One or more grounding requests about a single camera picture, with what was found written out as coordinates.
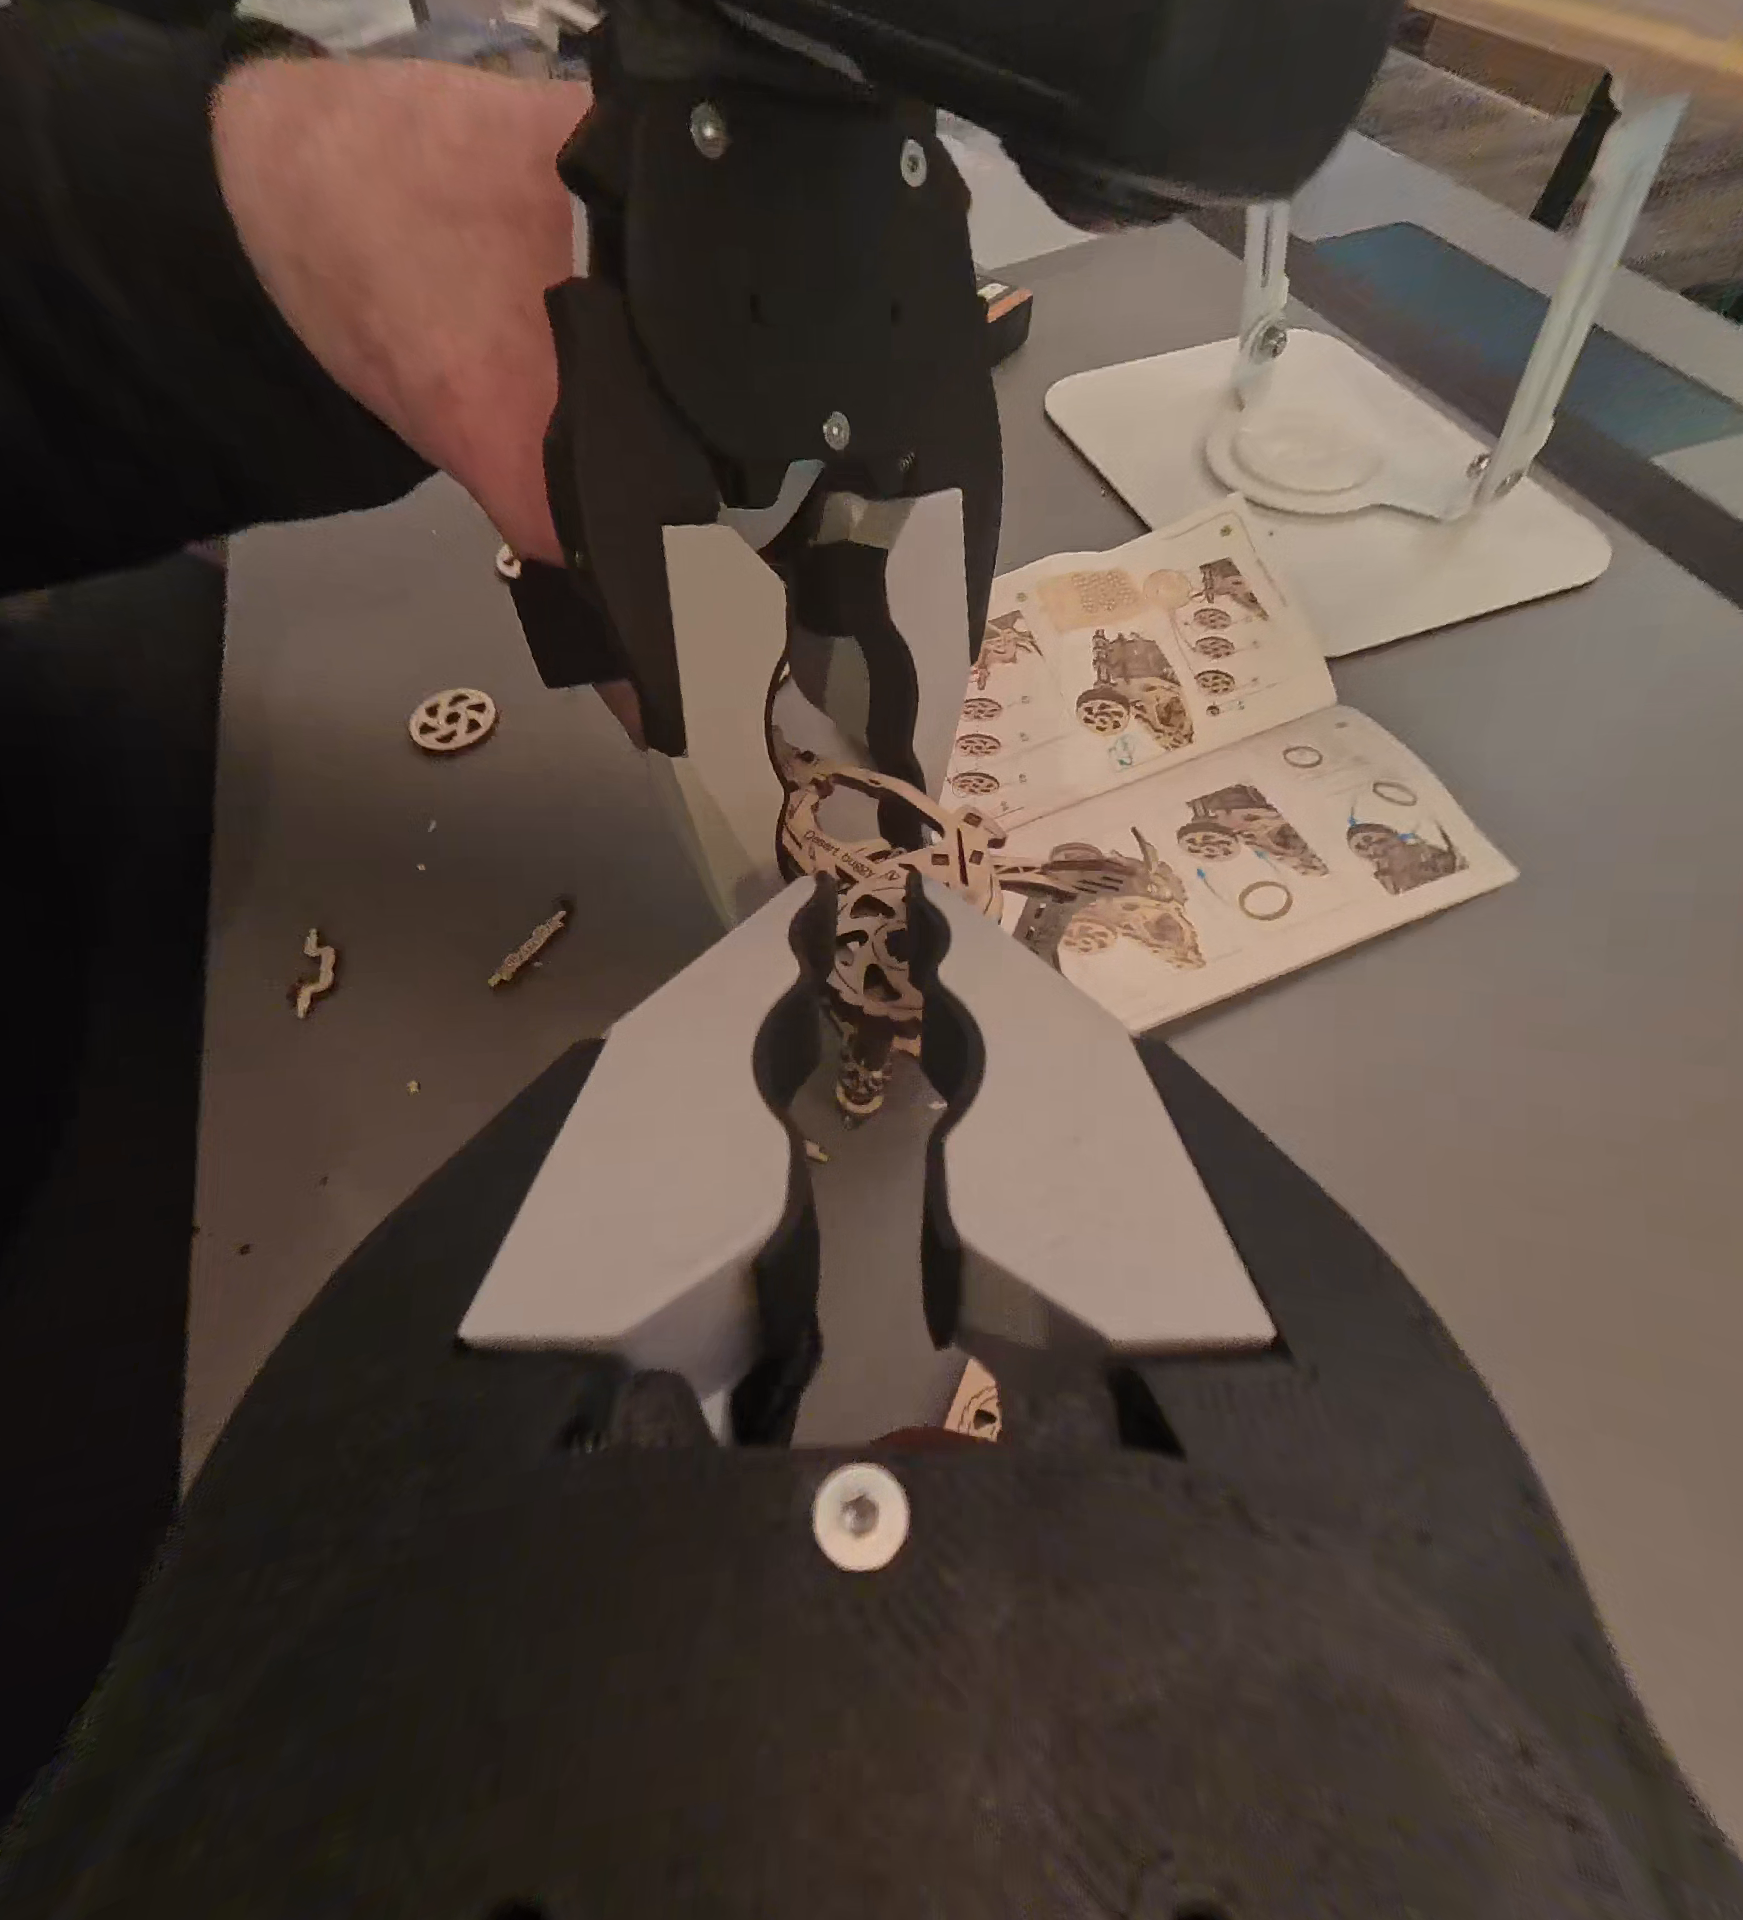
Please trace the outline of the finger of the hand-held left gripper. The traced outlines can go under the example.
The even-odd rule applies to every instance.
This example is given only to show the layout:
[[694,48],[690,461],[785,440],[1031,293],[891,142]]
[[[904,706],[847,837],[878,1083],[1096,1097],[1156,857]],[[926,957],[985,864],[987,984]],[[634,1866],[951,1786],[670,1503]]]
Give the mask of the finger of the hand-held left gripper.
[[684,756],[654,756],[668,825],[724,928],[782,889],[782,786],[768,708],[786,648],[785,588],[726,526],[664,530]]
[[970,669],[960,490],[795,516],[795,744],[936,802]]

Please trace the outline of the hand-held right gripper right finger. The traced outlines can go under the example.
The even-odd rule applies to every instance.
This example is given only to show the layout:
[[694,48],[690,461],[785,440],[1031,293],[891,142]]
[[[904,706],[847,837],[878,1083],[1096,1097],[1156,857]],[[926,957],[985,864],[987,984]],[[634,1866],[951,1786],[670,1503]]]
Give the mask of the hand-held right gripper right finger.
[[926,1417],[993,1388],[1264,1359],[1279,1333],[1141,1044],[945,887],[909,887]]

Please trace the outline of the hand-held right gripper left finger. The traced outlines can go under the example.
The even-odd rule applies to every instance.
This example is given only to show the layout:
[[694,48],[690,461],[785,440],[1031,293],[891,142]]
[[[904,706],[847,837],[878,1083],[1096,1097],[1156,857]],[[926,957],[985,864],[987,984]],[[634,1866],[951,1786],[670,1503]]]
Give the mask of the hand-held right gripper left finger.
[[820,1053],[834,884],[799,880],[616,1021],[460,1326],[724,1397],[785,1444],[813,1380],[819,1234],[795,1095]]

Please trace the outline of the wooden buggy model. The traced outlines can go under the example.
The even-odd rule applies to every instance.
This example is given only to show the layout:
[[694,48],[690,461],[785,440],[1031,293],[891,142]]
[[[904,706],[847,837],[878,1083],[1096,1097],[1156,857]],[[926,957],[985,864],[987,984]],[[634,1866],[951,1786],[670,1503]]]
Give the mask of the wooden buggy model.
[[[786,879],[825,879],[836,902],[855,887],[906,870],[909,890],[915,879],[931,880],[993,923],[1001,923],[1008,895],[1064,907],[1084,901],[1074,879],[1008,854],[1006,829],[970,800],[942,804],[891,773],[797,748],[772,717],[768,742],[782,786],[778,856]],[[857,1125],[883,1110],[898,1057],[918,1058],[923,1035],[909,1050],[843,1030],[826,984],[825,1008],[839,1043],[834,1107]]]

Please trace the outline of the paper instruction booklet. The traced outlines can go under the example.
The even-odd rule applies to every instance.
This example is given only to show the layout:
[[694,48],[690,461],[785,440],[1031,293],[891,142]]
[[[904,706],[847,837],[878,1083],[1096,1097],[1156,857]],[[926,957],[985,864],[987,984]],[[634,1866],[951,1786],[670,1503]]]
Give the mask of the paper instruction booklet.
[[1518,879],[1341,706],[1237,498],[995,578],[942,800],[1001,829],[1011,937],[1133,1035]]

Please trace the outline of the person's left forearm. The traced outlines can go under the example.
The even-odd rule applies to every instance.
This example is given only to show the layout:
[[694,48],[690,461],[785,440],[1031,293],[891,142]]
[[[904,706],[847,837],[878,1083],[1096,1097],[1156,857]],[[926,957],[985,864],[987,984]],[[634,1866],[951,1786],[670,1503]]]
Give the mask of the person's left forearm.
[[218,85],[323,55],[234,13],[0,4],[0,597],[433,474],[284,324],[220,194]]

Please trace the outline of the person's left hand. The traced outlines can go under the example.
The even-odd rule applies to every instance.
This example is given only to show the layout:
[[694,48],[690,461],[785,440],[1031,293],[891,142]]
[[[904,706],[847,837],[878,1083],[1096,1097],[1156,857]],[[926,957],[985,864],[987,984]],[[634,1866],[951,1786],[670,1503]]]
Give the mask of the person's left hand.
[[542,443],[545,295],[574,270],[558,160],[583,85],[429,61],[253,61],[213,101],[238,242],[318,366],[524,559],[564,557]]

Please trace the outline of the flat notched wooden part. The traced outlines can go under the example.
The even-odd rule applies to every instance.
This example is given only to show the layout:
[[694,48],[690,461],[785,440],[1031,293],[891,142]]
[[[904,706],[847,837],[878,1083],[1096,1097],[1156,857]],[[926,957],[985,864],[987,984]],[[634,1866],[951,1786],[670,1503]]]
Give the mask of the flat notched wooden part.
[[569,910],[572,898],[560,898],[551,912],[498,962],[498,967],[488,975],[486,986],[490,991],[508,988],[517,982],[528,968],[535,967],[551,942],[569,924]]

